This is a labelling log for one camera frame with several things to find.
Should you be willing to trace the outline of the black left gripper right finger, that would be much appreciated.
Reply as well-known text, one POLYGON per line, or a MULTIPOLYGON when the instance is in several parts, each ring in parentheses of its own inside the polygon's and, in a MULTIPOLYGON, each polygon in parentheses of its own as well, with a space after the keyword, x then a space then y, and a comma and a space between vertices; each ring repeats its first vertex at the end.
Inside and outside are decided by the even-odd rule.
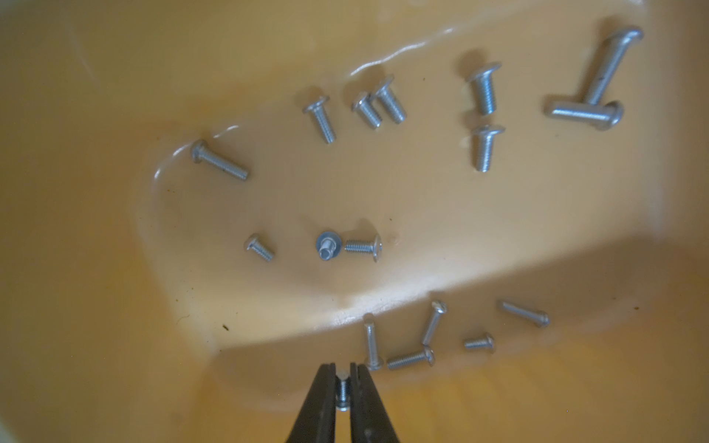
POLYGON ((354 443, 396 442, 393 424, 365 365, 350 365, 350 428, 354 443))

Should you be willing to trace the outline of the silver screw cluster screw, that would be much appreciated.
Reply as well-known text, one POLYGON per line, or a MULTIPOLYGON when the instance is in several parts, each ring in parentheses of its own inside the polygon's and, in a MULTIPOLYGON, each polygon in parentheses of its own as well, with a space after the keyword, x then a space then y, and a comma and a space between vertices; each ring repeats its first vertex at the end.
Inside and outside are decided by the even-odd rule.
POLYGON ((478 142, 476 169, 480 173, 489 171, 493 153, 494 138, 506 131, 503 126, 484 125, 474 130, 474 136, 478 142))

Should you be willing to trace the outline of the yellow plastic storage box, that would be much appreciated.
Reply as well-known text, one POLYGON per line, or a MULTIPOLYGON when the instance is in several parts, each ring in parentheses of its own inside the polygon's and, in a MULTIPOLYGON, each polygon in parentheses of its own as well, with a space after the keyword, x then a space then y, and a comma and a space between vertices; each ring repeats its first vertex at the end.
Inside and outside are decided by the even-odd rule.
POLYGON ((705 1, 2 4, 3 440, 284 442, 367 313, 413 353, 436 299, 435 364, 373 374, 401 441, 707 441, 705 1), (620 123, 547 116, 627 26, 620 123), (378 262, 345 251, 376 234, 378 262))

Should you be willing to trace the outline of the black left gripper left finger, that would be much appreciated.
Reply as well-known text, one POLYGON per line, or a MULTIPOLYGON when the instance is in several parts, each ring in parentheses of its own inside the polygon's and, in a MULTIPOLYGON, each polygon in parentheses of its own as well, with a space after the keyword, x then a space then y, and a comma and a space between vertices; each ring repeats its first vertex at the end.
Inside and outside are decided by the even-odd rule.
POLYGON ((334 363, 321 365, 286 439, 288 443, 333 443, 335 441, 336 392, 336 365, 334 363))

